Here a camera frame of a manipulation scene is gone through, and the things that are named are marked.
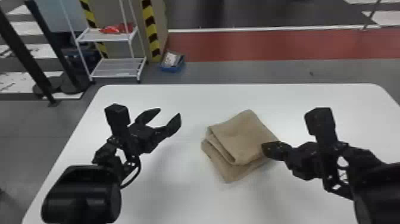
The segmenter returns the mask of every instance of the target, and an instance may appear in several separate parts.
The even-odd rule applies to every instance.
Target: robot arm
[[[181,127],[180,114],[163,127],[149,127],[161,110],[144,111],[131,125],[125,106],[113,104],[105,109],[112,136],[96,153],[93,165],[70,166],[45,198],[42,219],[46,223],[113,223],[121,212],[121,192],[139,175],[139,156],[151,153],[165,138]],[[121,149],[126,157],[122,163],[116,156]],[[136,173],[126,182],[134,171]]]
[[[315,108],[305,122],[317,142],[297,148],[269,142],[262,145],[264,155],[284,161],[294,176],[322,179],[327,192],[354,201],[359,224],[400,223],[400,164],[386,164],[369,150],[338,141],[330,108]],[[347,166],[338,165],[341,157]]]

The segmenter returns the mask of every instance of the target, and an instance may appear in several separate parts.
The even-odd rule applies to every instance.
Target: red object
[[[400,58],[400,29],[170,33],[186,61]]]
[[[128,23],[128,32],[133,32],[133,23]],[[126,33],[125,23],[120,23],[115,26],[107,26],[103,29],[100,29],[101,33],[105,34],[119,34],[119,33]]]

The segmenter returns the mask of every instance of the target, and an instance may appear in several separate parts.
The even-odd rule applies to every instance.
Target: folded towel
[[[246,110],[232,119],[208,127],[201,148],[226,182],[242,179],[268,161],[261,144],[277,141],[257,115]]]

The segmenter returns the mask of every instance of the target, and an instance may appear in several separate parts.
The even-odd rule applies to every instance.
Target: yellow and black striped pole
[[[97,28],[95,15],[93,14],[93,12],[90,10],[90,7],[89,7],[89,0],[79,0],[79,1],[80,1],[80,5],[83,8],[83,11],[85,12],[85,17],[86,17],[87,23],[89,24],[90,28]],[[97,44],[99,51],[103,55],[103,57],[108,58],[107,49],[106,49],[104,43],[96,42],[96,44]]]
[[[149,48],[152,54],[152,61],[159,62],[161,60],[160,41],[157,35],[157,26],[155,24],[154,10],[151,0],[142,0],[143,19],[146,25],[146,35],[149,41]]]

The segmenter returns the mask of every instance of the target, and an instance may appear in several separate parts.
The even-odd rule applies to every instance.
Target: white metal shelf
[[[133,11],[133,5],[131,0],[118,0],[121,15],[123,19],[123,25],[126,30],[129,28],[129,22],[126,19],[126,10],[124,9],[123,1],[128,1],[129,9],[133,18],[133,24],[136,26],[133,28],[131,33],[121,33],[121,34],[105,34],[101,33],[100,29],[94,29],[89,27],[87,24],[87,28],[85,31],[77,37],[75,35],[75,31],[72,27],[70,17],[65,9],[65,5],[63,3],[64,0],[59,0],[61,9],[64,13],[65,18],[67,19],[67,24],[71,30],[72,37],[74,38],[75,44],[77,46],[80,58],[82,60],[83,67],[86,70],[87,76],[90,81],[93,80],[93,77],[135,77],[137,82],[140,83],[140,76],[142,74],[142,70],[145,66],[147,58],[136,58],[135,53],[133,52],[132,42],[133,38],[136,34],[138,34],[138,39],[140,45],[142,47],[142,55],[146,55],[145,47],[143,45],[143,40],[140,35],[140,30],[138,29],[138,20],[136,19],[135,12]],[[89,67],[85,61],[82,50],[80,49],[80,44],[82,42],[127,42],[130,52],[130,58],[106,58],[103,54],[100,53],[102,59],[97,64],[93,71],[89,70]]]
[[[131,33],[106,34],[101,33],[100,29],[86,28],[85,31],[77,38],[78,42],[131,42],[135,34],[138,32],[138,27],[135,26]]]
[[[146,58],[103,58],[92,77],[140,77]]]

